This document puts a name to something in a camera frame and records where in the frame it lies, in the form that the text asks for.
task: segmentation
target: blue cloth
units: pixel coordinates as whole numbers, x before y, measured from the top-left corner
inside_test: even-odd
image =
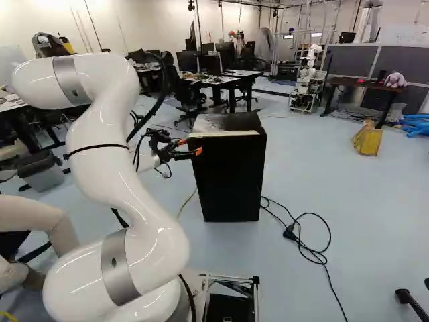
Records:
[[[429,114],[404,115],[400,123],[409,138],[418,135],[429,136]]]

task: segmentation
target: desk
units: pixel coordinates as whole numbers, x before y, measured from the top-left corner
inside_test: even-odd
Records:
[[[252,112],[252,87],[256,79],[263,76],[263,72],[255,72],[253,70],[231,70],[231,72],[223,72],[223,76],[231,76],[241,79],[243,87],[246,90],[246,110]]]
[[[189,81],[193,86],[211,87],[213,91],[213,102],[215,105],[221,104],[221,89],[227,89],[229,91],[229,112],[235,113],[237,102],[235,101],[235,87],[238,85],[240,79],[229,76],[210,76],[208,79],[195,78],[193,74],[187,72],[180,75],[181,79]],[[214,79],[219,78],[220,82],[215,82]]]
[[[359,83],[358,79],[353,78],[353,77],[332,77],[331,79],[328,79],[326,82],[328,84],[331,84],[332,86],[330,88],[328,101],[326,102],[325,110],[320,115],[320,117],[324,117],[324,116],[332,113],[332,109],[330,108],[330,105],[332,103],[332,99],[334,98],[335,89],[338,86],[366,87],[368,89],[378,89],[380,91],[390,92],[391,95],[390,95],[389,101],[387,102],[387,107],[383,111],[383,114],[381,115],[381,118],[380,118],[378,124],[375,126],[376,129],[381,129],[381,127],[383,127],[383,124],[386,121],[387,115],[389,114],[389,111],[391,109],[391,105],[393,104],[393,101],[395,101],[397,94],[402,93],[402,90],[403,90],[401,87],[394,89],[392,87],[384,86],[383,84],[372,83],[369,81]]]
[[[39,143],[34,140],[32,132],[29,128],[27,120],[23,117],[23,110],[29,108],[30,106],[23,101],[10,101],[11,99],[16,98],[17,95],[8,95],[8,101],[0,104],[0,113],[4,115],[5,120],[10,124],[13,130],[16,132],[18,138],[27,146],[30,153],[37,153],[41,150]],[[63,146],[64,142],[61,142],[56,136],[55,132],[48,125],[44,114],[39,109],[33,109],[33,112],[38,116],[42,127],[48,135],[51,137],[54,144],[51,146],[45,147],[45,149],[56,148],[58,146]]]

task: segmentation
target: yellow bag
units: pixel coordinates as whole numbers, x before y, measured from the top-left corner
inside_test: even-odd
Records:
[[[382,135],[383,130],[375,129],[374,121],[366,119],[361,130],[353,136],[353,146],[359,154],[377,156]]]

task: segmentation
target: person's leg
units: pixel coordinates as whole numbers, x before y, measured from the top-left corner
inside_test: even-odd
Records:
[[[0,195],[0,231],[25,230],[45,231],[58,256],[79,246],[63,210],[23,197]]]
[[[9,263],[0,256],[0,294],[22,284],[26,280],[29,268],[22,263]]]

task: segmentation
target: black box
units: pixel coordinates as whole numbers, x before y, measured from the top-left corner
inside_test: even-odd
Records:
[[[257,113],[201,114],[188,137],[205,221],[259,220],[267,135]]]

